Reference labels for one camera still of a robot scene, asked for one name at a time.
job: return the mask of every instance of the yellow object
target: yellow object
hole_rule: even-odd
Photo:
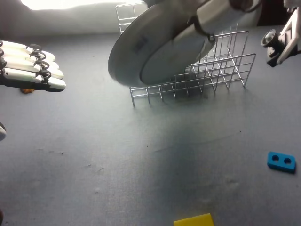
[[[214,226],[211,214],[178,220],[174,222],[174,226]]]

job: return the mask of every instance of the metal wire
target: metal wire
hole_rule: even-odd
[[[116,6],[120,34],[142,13],[141,8],[137,7],[143,5],[146,9],[143,2]],[[126,10],[126,16],[122,17],[120,10]],[[207,56],[195,64],[188,65],[183,73],[170,78],[170,82],[143,88],[130,87],[133,106],[135,98],[138,97],[147,97],[150,102],[152,96],[159,95],[163,101],[166,93],[172,92],[174,97],[177,97],[178,92],[184,91],[189,96],[190,90],[198,89],[202,94],[205,87],[212,87],[215,92],[219,85],[225,84],[229,89],[235,81],[241,81],[245,87],[256,54],[244,54],[249,32],[237,31],[237,28],[231,27],[228,31],[216,35],[216,44]]]

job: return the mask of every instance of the blue block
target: blue block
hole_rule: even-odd
[[[294,173],[296,171],[296,160],[291,155],[270,152],[268,155],[268,166],[275,170]]]

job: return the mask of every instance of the table surface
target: table surface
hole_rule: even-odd
[[[0,208],[10,226],[171,226],[211,213],[215,226],[295,226],[301,183],[268,152],[301,160],[301,56],[256,61],[246,89],[136,101],[107,71],[117,35],[34,38],[55,54],[62,93],[0,88]]]

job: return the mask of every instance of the dish rack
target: dish rack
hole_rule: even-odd
[[[120,34],[146,9],[143,2],[116,6]],[[139,97],[147,97],[150,102],[154,95],[164,100],[166,93],[173,93],[174,97],[180,93],[189,96],[196,89],[202,94],[207,87],[215,92],[218,86],[224,84],[229,89],[231,83],[237,81],[245,87],[256,58],[255,53],[244,53],[248,34],[248,31],[238,31],[238,25],[231,27],[215,36],[216,44],[207,56],[188,65],[169,82],[143,88],[130,87],[133,106]]]

